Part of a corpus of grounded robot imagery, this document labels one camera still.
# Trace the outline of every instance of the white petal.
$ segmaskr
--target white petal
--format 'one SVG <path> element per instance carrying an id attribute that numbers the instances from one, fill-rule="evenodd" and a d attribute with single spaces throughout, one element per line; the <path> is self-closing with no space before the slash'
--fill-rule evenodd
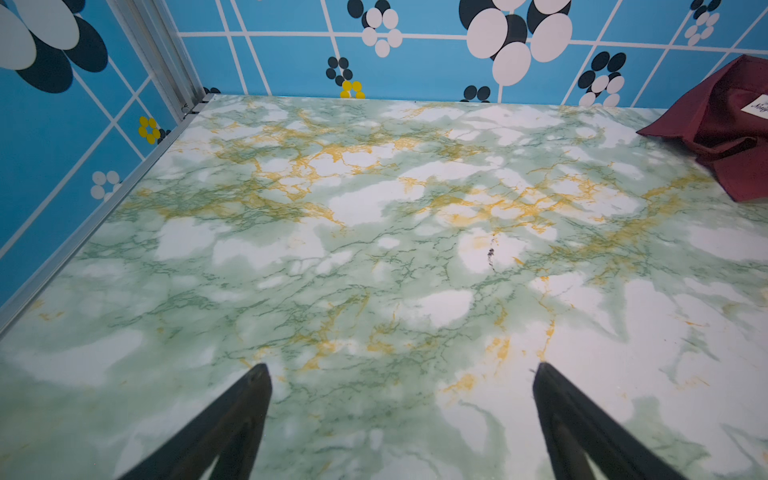
<path id="1" fill-rule="evenodd" d="M 704 12 L 703 14 L 701 14 L 699 18 L 696 19 L 696 25 L 704 25 L 705 23 L 707 23 L 707 20 L 709 19 L 710 19 L 710 13 Z"/>
<path id="2" fill-rule="evenodd" d="M 0 5 L 0 67 L 24 70 L 35 63 L 37 55 L 35 40 L 24 23 Z"/>
<path id="3" fill-rule="evenodd" d="M 16 9 L 27 28 L 53 48 L 69 50 L 80 41 L 78 23 L 61 0 L 17 0 Z"/>
<path id="4" fill-rule="evenodd" d="M 523 79 L 531 67 L 531 51 L 520 42 L 504 46 L 493 61 L 493 79 L 503 87 L 514 85 Z"/>
<path id="5" fill-rule="evenodd" d="M 387 8 L 384 11 L 384 15 L 382 16 L 382 21 L 384 22 L 384 26 L 387 27 L 388 29 L 392 30 L 393 28 L 396 28 L 398 20 L 399 18 L 394 8 Z"/>
<path id="6" fill-rule="evenodd" d="M 617 91 L 621 90 L 621 88 L 624 86 L 624 77 L 619 75 L 618 77 L 615 77 L 613 80 L 608 82 L 608 86 L 605 88 L 605 91 L 609 94 L 614 94 Z"/>
<path id="7" fill-rule="evenodd" d="M 376 30 L 371 27 L 366 27 L 365 30 L 362 31 L 362 43 L 369 47 L 376 45 Z"/>
<path id="8" fill-rule="evenodd" d="M 101 185 L 94 185 L 91 187 L 91 196 L 96 200 L 101 200 L 104 198 L 104 187 Z"/>
<path id="9" fill-rule="evenodd" d="M 469 53 L 477 58 L 490 58 L 507 39 L 507 17 L 498 8 L 478 13 L 467 29 Z"/>
<path id="10" fill-rule="evenodd" d="M 366 13 L 366 22 L 374 28 L 378 28 L 382 24 L 382 13 L 378 8 L 373 7 Z"/>
<path id="11" fill-rule="evenodd" d="M 499 10 L 504 10 L 505 12 L 512 12 L 524 3 L 525 0 L 493 0 L 493 5 L 496 5 Z"/>
<path id="12" fill-rule="evenodd" d="M 581 105 L 582 107 L 589 107 L 593 103 L 594 103 L 594 93 L 590 91 L 583 94 L 578 101 L 578 104 Z"/>
<path id="13" fill-rule="evenodd" d="M 382 39 L 376 42 L 376 54 L 381 58 L 389 55 L 389 43 L 387 43 L 387 40 Z"/>
<path id="14" fill-rule="evenodd" d="M 393 28 L 387 35 L 387 41 L 392 48 L 398 48 L 402 45 L 402 33 L 397 28 Z"/>
<path id="15" fill-rule="evenodd" d="M 533 0 L 534 5 L 536 5 L 536 9 L 544 15 L 559 12 L 566 5 L 568 5 L 568 2 L 570 1 L 571 0 Z"/>
<path id="16" fill-rule="evenodd" d="M 93 179 L 94 183 L 97 185 L 104 185 L 107 182 L 107 176 L 104 175 L 104 172 L 94 172 L 94 174 L 91 175 L 91 179 Z"/>
<path id="17" fill-rule="evenodd" d="M 571 41 L 574 27 L 564 13 L 549 15 L 541 21 L 531 37 L 531 55 L 542 63 L 555 60 Z"/>
<path id="18" fill-rule="evenodd" d="M 608 86 L 609 78 L 607 75 L 600 75 L 592 82 L 592 91 L 599 94 Z"/>
<path id="19" fill-rule="evenodd" d="M 615 107 L 616 105 L 619 104 L 619 100 L 620 100 L 619 94 L 608 95 L 608 98 L 603 100 L 603 106 L 604 107 Z"/>

